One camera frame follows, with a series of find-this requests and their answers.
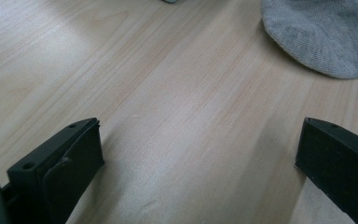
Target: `wooden table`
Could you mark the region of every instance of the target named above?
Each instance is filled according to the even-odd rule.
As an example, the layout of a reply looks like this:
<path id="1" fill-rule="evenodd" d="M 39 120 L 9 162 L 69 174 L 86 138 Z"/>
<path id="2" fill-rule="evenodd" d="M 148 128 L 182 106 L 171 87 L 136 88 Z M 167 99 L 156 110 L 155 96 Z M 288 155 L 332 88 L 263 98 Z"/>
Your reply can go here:
<path id="1" fill-rule="evenodd" d="M 106 165 L 68 223 L 351 223 L 294 161 L 305 117 L 358 134 L 358 79 L 287 56 L 260 1 L 0 0 L 1 186 L 91 117 Z"/>

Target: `gray fabric cap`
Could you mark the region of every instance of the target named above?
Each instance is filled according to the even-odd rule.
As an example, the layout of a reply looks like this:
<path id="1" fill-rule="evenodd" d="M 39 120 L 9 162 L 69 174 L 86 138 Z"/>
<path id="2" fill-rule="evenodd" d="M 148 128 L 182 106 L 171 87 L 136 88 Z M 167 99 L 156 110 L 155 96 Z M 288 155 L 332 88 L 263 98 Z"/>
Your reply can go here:
<path id="1" fill-rule="evenodd" d="M 307 67 L 358 78 L 358 0 L 262 0 L 267 33 Z"/>

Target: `light wood surface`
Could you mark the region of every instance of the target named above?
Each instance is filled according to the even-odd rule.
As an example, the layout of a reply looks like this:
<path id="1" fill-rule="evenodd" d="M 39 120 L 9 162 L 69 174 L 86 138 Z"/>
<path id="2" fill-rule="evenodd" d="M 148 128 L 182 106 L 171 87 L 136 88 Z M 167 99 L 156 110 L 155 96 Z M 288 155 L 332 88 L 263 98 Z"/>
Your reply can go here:
<path id="1" fill-rule="evenodd" d="M 90 117 L 106 165 L 68 223 L 351 223 L 294 161 L 305 117 L 358 133 L 358 79 L 293 61 L 259 0 L 0 0 L 0 184 Z"/>

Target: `small hole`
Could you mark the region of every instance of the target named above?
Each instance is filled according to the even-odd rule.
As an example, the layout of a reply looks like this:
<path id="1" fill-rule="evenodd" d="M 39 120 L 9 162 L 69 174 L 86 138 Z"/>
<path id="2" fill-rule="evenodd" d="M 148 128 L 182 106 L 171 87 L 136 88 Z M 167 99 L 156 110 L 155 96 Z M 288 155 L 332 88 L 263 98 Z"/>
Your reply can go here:
<path id="1" fill-rule="evenodd" d="M 33 162 L 28 162 L 28 163 L 26 163 L 25 165 L 22 166 L 22 169 L 29 170 L 29 169 L 31 169 L 33 167 L 34 167 L 34 163 Z"/>

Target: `black object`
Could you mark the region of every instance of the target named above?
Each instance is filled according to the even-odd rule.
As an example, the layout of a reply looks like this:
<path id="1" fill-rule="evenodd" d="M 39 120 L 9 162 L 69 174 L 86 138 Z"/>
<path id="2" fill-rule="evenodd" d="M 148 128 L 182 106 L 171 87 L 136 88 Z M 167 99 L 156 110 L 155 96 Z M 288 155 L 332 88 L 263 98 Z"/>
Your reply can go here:
<path id="1" fill-rule="evenodd" d="M 63 224 L 103 166 L 97 119 L 62 129 L 7 170 L 0 224 Z"/>
<path id="2" fill-rule="evenodd" d="M 358 135 L 333 123 L 305 119 L 296 166 L 358 223 Z"/>

